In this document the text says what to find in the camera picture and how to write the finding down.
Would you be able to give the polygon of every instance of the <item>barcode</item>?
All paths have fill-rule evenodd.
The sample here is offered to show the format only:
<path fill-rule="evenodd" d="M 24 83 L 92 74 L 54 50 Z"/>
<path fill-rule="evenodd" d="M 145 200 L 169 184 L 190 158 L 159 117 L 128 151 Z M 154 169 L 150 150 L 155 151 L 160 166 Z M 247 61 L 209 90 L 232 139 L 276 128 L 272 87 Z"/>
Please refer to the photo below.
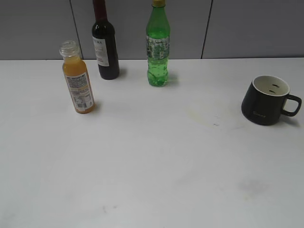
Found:
<path fill-rule="evenodd" d="M 86 103 L 83 104 L 77 104 L 78 108 L 86 108 Z"/>

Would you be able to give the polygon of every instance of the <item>gray wall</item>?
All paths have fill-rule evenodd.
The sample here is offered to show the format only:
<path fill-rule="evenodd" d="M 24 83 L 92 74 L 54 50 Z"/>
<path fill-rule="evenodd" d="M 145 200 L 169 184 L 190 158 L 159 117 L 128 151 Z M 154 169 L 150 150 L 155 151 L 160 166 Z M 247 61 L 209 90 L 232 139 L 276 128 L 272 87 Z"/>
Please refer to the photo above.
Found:
<path fill-rule="evenodd" d="M 146 58 L 151 2 L 106 0 L 120 59 Z M 203 44 L 203 58 L 304 56 L 304 0 L 167 0 L 166 11 L 171 58 L 200 58 Z M 92 0 L 3 0 L 0 60 L 61 59 L 68 39 L 94 59 L 93 23 Z"/>
<path fill-rule="evenodd" d="M 69 0 L 2 0 L 0 60 L 58 59 L 62 41 L 77 40 Z"/>
<path fill-rule="evenodd" d="M 304 0 L 214 0 L 203 58 L 304 57 Z"/>
<path fill-rule="evenodd" d="M 84 58 L 94 59 L 91 28 L 95 22 L 91 0 L 71 0 Z M 116 31 L 120 59 L 146 59 L 145 28 L 152 0 L 108 0 L 109 21 Z M 200 58 L 211 0 L 167 0 L 171 27 L 170 58 Z"/>

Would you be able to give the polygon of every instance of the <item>wine label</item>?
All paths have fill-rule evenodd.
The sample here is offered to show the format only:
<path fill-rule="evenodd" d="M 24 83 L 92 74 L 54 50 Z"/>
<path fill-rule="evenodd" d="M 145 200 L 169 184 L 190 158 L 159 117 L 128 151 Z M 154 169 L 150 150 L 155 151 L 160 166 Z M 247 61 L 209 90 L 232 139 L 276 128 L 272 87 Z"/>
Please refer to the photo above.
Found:
<path fill-rule="evenodd" d="M 153 39 L 147 36 L 147 55 L 149 58 L 163 59 L 169 56 L 170 37 Z"/>
<path fill-rule="evenodd" d="M 92 107 L 94 101 L 87 73 L 65 77 L 75 108 L 83 112 Z"/>
<path fill-rule="evenodd" d="M 105 39 L 97 39 L 93 37 L 96 59 L 99 65 L 109 67 L 108 53 L 106 51 Z"/>

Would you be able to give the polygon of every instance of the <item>dark glass bottle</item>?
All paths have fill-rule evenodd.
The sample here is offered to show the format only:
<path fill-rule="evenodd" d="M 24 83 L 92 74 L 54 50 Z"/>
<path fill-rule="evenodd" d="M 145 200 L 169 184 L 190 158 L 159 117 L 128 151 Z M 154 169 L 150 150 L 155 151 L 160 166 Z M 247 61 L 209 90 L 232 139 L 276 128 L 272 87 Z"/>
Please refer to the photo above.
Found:
<path fill-rule="evenodd" d="M 99 73 L 103 79 L 115 79 L 119 75 L 115 30 L 107 19 L 105 0 L 93 0 L 93 6 L 96 23 L 92 35 Z"/>

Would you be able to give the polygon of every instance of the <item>yellow bottle cap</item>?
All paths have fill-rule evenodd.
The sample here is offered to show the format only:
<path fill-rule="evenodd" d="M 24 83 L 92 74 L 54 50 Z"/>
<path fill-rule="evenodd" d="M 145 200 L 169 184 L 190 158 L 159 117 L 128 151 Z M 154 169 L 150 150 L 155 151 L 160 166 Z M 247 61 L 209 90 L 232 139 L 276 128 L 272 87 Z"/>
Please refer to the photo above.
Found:
<path fill-rule="evenodd" d="M 166 0 L 153 0 L 152 6 L 154 7 L 164 7 L 166 5 Z"/>

